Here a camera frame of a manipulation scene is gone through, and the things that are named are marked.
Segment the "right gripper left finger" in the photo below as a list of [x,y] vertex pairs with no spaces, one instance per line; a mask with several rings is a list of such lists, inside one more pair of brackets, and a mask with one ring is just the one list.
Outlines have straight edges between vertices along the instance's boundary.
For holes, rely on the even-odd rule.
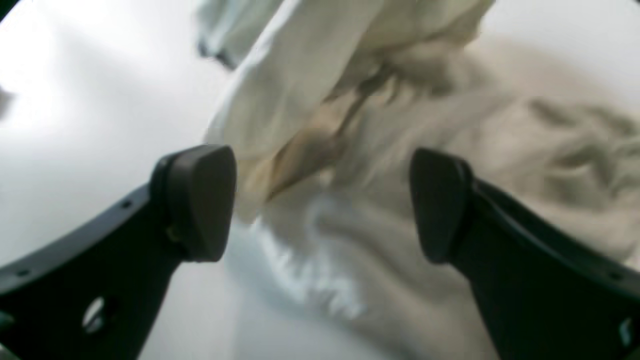
[[1,346],[20,360],[135,360],[174,271],[227,247],[236,160],[223,145],[160,159],[150,181],[1,269]]

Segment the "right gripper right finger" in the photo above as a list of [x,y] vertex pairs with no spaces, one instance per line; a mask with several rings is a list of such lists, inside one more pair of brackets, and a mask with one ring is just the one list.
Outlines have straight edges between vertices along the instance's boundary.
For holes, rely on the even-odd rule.
[[409,165],[423,254],[466,278],[502,360],[637,360],[639,273],[428,148]]

